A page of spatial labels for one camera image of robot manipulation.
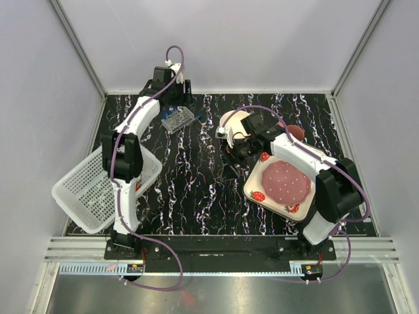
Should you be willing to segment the white perforated plastic basket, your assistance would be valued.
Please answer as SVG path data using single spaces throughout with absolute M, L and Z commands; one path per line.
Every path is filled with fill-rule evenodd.
M 140 176 L 130 183 L 119 181 L 122 186 L 120 209 L 117 210 L 115 186 L 102 166 L 102 148 L 99 147 L 60 179 L 52 188 L 52 196 L 68 217 L 88 234 L 96 234 L 111 223 L 115 230 L 127 234 L 120 217 L 131 230 L 138 227 L 137 199 L 157 180 L 162 163 L 145 147 L 141 147 L 143 169 Z M 141 185 L 138 192 L 136 184 Z

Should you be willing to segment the left control box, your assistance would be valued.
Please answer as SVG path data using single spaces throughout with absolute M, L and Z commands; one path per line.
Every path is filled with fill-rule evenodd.
M 126 273 L 140 275 L 143 272 L 144 272 L 144 265 L 143 264 L 138 264 L 138 263 L 135 263 L 135 264 L 128 263 L 127 264 Z

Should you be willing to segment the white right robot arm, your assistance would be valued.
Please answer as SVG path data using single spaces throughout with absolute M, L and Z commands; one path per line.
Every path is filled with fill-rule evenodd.
M 348 221 L 365 201 L 355 164 L 300 141 L 292 126 L 267 124 L 260 114 L 229 111 L 216 136 L 222 142 L 224 180 L 237 178 L 257 158 L 245 180 L 245 197 L 296 224 L 297 251 L 305 259 Z

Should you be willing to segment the pink polka dot dish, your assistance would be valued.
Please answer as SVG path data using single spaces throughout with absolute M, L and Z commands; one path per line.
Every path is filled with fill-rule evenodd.
M 261 177 L 265 195 L 286 206 L 304 202 L 311 193 L 311 183 L 304 173 L 282 160 L 269 164 Z

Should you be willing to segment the right control box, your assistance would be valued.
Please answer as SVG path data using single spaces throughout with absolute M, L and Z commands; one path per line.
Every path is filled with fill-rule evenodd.
M 321 264 L 304 265 L 302 267 L 303 278 L 313 281 L 321 279 L 323 276 L 323 266 Z

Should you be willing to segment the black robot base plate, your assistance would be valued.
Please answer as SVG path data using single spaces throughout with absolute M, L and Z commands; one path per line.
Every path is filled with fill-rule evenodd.
M 132 235 L 106 241 L 104 259 L 160 260 L 172 257 L 248 256 L 278 260 L 335 261 L 334 243 L 326 240 L 312 246 L 297 236 L 285 235 L 150 235 L 150 241 Z

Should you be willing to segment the green white ceramic bowl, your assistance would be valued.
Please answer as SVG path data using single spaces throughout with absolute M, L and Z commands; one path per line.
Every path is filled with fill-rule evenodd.
M 234 142 L 238 141 L 238 140 L 242 140 L 245 139 L 246 137 L 249 136 L 249 134 L 245 131 L 243 125 L 242 125 L 242 120 L 244 118 L 247 118 L 249 116 L 249 113 L 245 112 L 245 111 L 238 111 L 237 113 L 235 113 L 231 118 L 229 118 L 229 116 L 233 113 L 234 111 L 229 111 L 227 113 L 225 113 L 219 122 L 219 126 L 231 126 L 232 130 L 234 132 Z

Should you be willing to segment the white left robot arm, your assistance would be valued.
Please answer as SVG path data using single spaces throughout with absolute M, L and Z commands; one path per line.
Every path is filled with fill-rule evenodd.
M 107 242 L 106 259 L 111 254 L 128 259 L 141 255 L 141 240 L 134 235 L 139 225 L 136 186 L 144 166 L 140 139 L 162 106 L 190 103 L 190 85 L 183 78 L 180 63 L 155 67 L 130 114 L 115 130 L 102 135 L 102 165 L 115 198 L 115 223 Z

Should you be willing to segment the clear test tube rack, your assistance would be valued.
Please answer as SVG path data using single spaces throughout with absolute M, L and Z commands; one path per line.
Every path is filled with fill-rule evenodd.
M 185 126 L 189 126 L 194 117 L 195 115 L 188 108 L 178 107 L 177 112 L 173 112 L 166 120 L 162 119 L 161 123 L 170 134 L 174 134 Z

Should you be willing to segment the control box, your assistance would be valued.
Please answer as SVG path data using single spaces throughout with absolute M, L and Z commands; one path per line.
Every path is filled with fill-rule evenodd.
M 304 265 L 302 267 L 303 278 L 313 281 L 321 279 L 323 276 L 323 266 L 321 264 Z
M 138 263 L 135 263 L 135 264 L 128 263 L 127 264 L 126 273 L 140 275 L 143 272 L 144 272 L 144 265 L 143 264 L 138 264 Z

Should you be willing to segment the white strawberry pattern tray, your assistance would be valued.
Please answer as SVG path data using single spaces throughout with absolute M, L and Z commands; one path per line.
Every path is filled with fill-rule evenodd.
M 282 154 L 277 157 L 270 152 L 261 152 L 258 161 L 245 181 L 244 194 L 248 200 L 267 208 L 273 213 L 292 220 L 293 222 L 301 222 L 306 218 L 312 201 L 314 201 L 316 192 L 315 180 L 316 175 L 318 174 L 318 167 L 321 164 L 318 160 L 313 158 L 313 156 L 297 147 L 292 147 L 291 150 L 295 151 L 297 155 L 291 154 L 288 156 L 285 151 L 282 151 Z M 286 206 L 276 203 L 265 195 L 261 185 L 262 172 L 269 164 L 280 160 L 296 167 L 312 181 L 311 193 L 304 202 Z

